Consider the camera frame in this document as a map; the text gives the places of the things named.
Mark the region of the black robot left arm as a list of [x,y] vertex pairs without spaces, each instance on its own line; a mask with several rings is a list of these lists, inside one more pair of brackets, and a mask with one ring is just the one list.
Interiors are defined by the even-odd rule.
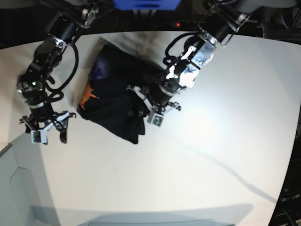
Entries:
[[129,89],[140,99],[139,114],[162,117],[167,107],[181,110],[171,98],[184,89],[192,88],[201,68],[209,63],[214,51],[226,37],[236,34],[251,14],[260,6],[254,0],[207,0],[210,13],[198,24],[198,31],[177,36],[166,48],[158,73],[144,74],[145,84]]

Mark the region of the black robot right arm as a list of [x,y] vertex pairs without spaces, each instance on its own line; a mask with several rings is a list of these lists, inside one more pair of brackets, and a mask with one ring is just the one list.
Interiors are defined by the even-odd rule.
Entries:
[[[51,104],[63,99],[63,89],[77,71],[79,52],[75,43],[81,31],[89,28],[95,20],[100,2],[42,0],[40,3],[57,10],[57,15],[49,22],[46,28],[48,36],[35,49],[33,60],[27,70],[18,77],[16,89],[31,111],[29,116],[23,116],[19,122],[25,124],[25,132],[31,135],[33,144],[47,145],[47,132],[52,127],[60,133],[60,141],[65,144],[69,119],[76,114],[69,111],[55,112]],[[55,83],[51,73],[60,64],[68,46],[74,51],[73,70],[60,87],[51,88],[49,84]]]

